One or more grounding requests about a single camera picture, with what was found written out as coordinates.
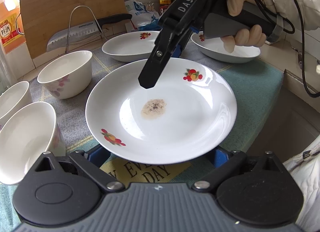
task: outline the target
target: person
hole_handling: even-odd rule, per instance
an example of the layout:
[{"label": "person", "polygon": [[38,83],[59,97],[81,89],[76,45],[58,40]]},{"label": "person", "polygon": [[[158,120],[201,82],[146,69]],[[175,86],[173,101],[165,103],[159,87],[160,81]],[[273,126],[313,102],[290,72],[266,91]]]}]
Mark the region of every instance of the person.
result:
[{"label": "person", "polygon": [[[228,11],[231,16],[241,12],[244,1],[255,4],[254,0],[227,0]],[[320,27],[320,0],[297,0],[304,19],[305,30],[316,30]],[[301,29],[298,10],[293,0],[262,0],[272,12],[278,12],[289,19],[297,29]],[[228,52],[234,50],[235,45],[261,47],[266,35],[259,25],[250,30],[241,29],[236,36],[221,38]],[[303,152],[284,163],[293,179],[300,187],[304,204],[296,221],[306,232],[320,231],[320,136],[318,136]]]}]

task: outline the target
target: gloved hand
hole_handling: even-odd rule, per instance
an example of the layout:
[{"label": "gloved hand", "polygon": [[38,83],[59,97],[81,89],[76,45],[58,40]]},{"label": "gloved hand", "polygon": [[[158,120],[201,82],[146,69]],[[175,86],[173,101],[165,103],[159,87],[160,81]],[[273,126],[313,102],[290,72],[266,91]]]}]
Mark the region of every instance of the gloved hand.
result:
[{"label": "gloved hand", "polygon": [[[240,14],[244,1],[256,4],[254,0],[227,0],[228,11],[231,16]],[[254,25],[250,30],[241,29],[236,36],[222,37],[224,48],[227,52],[232,53],[237,46],[255,46],[261,47],[266,41],[266,35],[262,33],[260,25]]]}]

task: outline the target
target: knife handle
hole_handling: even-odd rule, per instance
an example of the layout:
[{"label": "knife handle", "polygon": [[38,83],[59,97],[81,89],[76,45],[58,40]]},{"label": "knife handle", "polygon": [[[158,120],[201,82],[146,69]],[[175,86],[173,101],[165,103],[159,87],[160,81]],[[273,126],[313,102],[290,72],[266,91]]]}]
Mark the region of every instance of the knife handle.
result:
[{"label": "knife handle", "polygon": [[122,20],[130,20],[131,18],[132,18],[132,15],[129,13],[120,13],[120,14],[115,14],[108,17],[97,19],[97,21],[100,27],[102,28],[102,25],[113,24],[113,23],[120,22]]}]

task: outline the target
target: plate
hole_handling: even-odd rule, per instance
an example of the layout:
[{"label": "plate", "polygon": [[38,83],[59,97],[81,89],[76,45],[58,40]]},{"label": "plate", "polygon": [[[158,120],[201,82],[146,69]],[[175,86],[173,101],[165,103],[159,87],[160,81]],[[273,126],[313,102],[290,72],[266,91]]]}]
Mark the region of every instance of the plate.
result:
[{"label": "plate", "polygon": [[223,62],[247,63],[260,55],[260,49],[254,46],[235,46],[235,50],[229,53],[224,49],[220,38],[205,39],[202,31],[194,33],[191,40],[203,54]]},{"label": "plate", "polygon": [[135,31],[116,36],[108,40],[102,51],[115,60],[133,62],[147,59],[153,48],[159,31]]},{"label": "plate", "polygon": [[172,164],[201,156],[219,145],[236,120],[236,98],[215,71],[171,58],[155,87],[138,76],[147,60],[105,76],[87,100],[85,116],[94,138],[129,161]]}]

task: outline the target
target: bowl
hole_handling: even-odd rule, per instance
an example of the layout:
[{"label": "bowl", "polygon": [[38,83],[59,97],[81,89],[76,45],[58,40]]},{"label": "bowl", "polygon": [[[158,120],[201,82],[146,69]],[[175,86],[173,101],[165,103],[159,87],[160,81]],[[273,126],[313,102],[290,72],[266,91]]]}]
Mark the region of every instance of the bowl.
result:
[{"label": "bowl", "polygon": [[0,96],[0,130],[22,107],[32,103],[28,81],[21,81]]},{"label": "bowl", "polygon": [[147,60],[104,77],[87,100],[85,117],[94,138],[129,161],[173,164],[219,145],[236,120],[228,83],[197,62],[171,58],[153,88],[140,86]]},{"label": "bowl", "polygon": [[73,97],[81,93],[91,81],[91,59],[91,51],[68,53],[41,70],[37,80],[56,98]]},{"label": "bowl", "polygon": [[31,103],[16,112],[0,132],[0,182],[18,184],[41,153],[65,156],[66,146],[54,108]]},{"label": "bowl", "polygon": [[235,46],[235,50],[229,53],[220,38],[205,39],[202,31],[192,34],[191,40],[203,54],[223,62],[247,63],[260,55],[260,49],[254,46]]},{"label": "bowl", "polygon": [[147,59],[153,48],[159,31],[134,31],[108,40],[102,51],[115,60],[133,62]]}]

